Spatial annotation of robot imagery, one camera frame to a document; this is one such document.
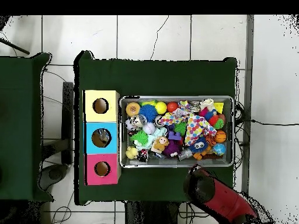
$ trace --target blue spiky ball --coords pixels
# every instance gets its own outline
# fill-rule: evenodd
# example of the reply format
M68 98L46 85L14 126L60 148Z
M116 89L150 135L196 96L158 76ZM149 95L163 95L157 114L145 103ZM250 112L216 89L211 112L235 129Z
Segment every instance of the blue spiky ball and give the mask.
M146 117L147 121L151 123L153 123L155 121L155 117L158 116L156 108L149 104L140 107L139 114L142 114Z

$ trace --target yellow box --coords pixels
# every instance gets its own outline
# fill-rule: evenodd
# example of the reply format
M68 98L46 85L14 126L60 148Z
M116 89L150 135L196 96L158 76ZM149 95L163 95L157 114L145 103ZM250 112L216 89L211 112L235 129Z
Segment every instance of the yellow box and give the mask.
M84 90L84 93L86 122L118 122L119 94L115 90ZM97 113L94 108L104 102L106 111Z

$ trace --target yellow ball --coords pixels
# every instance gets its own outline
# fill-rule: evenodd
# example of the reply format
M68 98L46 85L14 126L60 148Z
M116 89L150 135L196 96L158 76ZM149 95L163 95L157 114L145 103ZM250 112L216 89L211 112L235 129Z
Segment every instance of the yellow ball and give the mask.
M164 114L167 111L167 105L162 101L157 102L155 108L158 114Z

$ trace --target circular hole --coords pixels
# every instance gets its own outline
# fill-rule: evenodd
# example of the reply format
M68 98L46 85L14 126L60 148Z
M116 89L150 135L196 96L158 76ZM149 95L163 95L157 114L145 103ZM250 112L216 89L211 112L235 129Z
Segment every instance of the circular hole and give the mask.
M91 140L98 148L105 148L111 141L111 134L107 129L96 129L91 136Z
M107 162L98 162L95 164L95 173L100 176L104 177L110 173L110 166Z
M104 98L96 99L92 103L92 108L98 114L106 113L108 111L108 109L109 109L108 101L105 100Z

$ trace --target polka dot fabric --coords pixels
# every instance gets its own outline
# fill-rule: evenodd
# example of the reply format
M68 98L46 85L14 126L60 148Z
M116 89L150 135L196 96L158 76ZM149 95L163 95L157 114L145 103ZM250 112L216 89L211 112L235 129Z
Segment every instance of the polka dot fabric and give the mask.
M210 134L214 136L216 134L216 129L211 126L204 117L194 115L190 109L190 104L187 101L180 101L178 103L181 110L187 111L187 115L182 115L180 117L174 116L173 113L167 113L160 119L161 123L165 125L178 124L181 122L187 122L187 131L185 137L185 145L193 145L200 137Z

